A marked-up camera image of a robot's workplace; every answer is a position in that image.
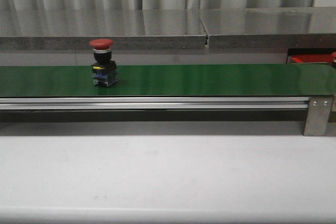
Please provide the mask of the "grey stone counter slab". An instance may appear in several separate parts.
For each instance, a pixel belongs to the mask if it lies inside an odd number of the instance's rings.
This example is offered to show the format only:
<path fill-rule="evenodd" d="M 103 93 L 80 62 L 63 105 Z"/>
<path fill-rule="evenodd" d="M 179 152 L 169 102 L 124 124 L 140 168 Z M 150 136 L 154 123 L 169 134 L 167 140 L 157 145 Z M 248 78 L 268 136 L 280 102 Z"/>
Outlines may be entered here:
<path fill-rule="evenodd" d="M 334 48 L 335 7 L 203 9 L 209 49 Z"/>
<path fill-rule="evenodd" d="M 1 50 L 89 50 L 112 39 L 116 50 L 204 49 L 195 10 L 1 11 Z"/>

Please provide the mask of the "aluminium conveyor side rail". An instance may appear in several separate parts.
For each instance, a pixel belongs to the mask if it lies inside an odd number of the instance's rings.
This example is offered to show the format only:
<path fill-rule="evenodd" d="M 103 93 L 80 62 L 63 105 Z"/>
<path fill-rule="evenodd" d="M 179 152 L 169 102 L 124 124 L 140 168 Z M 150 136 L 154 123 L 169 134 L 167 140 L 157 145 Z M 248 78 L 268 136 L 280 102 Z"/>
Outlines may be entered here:
<path fill-rule="evenodd" d="M 309 97 L 1 98 L 1 110 L 306 109 Z"/>

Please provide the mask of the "green conveyor belt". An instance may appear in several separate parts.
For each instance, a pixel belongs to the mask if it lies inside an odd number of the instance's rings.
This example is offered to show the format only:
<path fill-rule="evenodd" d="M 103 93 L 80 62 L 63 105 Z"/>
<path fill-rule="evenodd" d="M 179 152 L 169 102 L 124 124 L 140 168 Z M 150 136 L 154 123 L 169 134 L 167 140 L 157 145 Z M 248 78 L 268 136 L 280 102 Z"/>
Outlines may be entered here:
<path fill-rule="evenodd" d="M 333 96 L 324 64 L 118 66 L 118 82 L 93 84 L 90 66 L 1 67 L 1 97 Z"/>

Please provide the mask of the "red plastic tray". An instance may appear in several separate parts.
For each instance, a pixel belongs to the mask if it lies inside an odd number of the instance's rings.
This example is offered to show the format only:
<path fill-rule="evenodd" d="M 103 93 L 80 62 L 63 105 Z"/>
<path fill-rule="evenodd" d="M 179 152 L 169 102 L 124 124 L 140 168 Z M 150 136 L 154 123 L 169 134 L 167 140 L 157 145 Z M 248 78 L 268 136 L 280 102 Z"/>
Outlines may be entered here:
<path fill-rule="evenodd" d="M 334 57 L 331 54 L 294 55 L 290 57 L 294 63 L 327 63 L 332 65 Z"/>

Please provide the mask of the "steel conveyor support bracket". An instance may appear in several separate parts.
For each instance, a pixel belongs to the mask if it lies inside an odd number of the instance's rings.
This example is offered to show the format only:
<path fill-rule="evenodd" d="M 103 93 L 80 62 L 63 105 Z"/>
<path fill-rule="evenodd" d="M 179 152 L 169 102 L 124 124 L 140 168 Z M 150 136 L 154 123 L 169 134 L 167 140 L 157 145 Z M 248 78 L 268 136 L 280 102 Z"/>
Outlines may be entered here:
<path fill-rule="evenodd" d="M 308 105 L 304 136 L 325 136 L 333 97 L 311 97 Z"/>

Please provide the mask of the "grey stone counter slab right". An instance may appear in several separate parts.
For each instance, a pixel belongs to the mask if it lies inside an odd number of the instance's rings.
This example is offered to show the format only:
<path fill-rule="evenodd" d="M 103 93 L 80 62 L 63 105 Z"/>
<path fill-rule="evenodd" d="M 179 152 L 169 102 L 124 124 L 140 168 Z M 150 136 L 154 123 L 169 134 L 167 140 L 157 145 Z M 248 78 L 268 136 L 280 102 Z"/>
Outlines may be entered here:
<path fill-rule="evenodd" d="M 334 48 L 335 7 L 203 9 L 209 49 Z"/>

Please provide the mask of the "grey stone counter slab left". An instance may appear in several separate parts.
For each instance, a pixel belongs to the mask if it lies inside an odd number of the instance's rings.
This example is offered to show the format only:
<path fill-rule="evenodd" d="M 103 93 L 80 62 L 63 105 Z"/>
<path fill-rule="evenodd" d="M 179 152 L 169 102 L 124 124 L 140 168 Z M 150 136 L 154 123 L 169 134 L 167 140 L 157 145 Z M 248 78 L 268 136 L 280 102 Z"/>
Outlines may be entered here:
<path fill-rule="evenodd" d="M 1 50 L 89 50 L 112 39 L 116 50 L 204 49 L 195 10 L 1 11 Z"/>

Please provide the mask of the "red mushroom push button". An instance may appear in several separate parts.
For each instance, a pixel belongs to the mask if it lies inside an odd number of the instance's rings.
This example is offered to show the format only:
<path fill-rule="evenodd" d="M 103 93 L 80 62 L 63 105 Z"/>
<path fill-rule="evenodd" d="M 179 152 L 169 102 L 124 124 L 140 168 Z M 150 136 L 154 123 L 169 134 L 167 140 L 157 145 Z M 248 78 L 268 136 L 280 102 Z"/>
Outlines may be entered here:
<path fill-rule="evenodd" d="M 93 48 L 93 55 L 96 60 L 91 65 L 93 84 L 95 86 L 110 87 L 117 80 L 117 65 L 111 60 L 111 39 L 95 39 L 89 45 Z"/>
<path fill-rule="evenodd" d="M 333 52 L 331 54 L 331 57 L 332 57 L 332 67 L 336 68 L 336 52 Z"/>

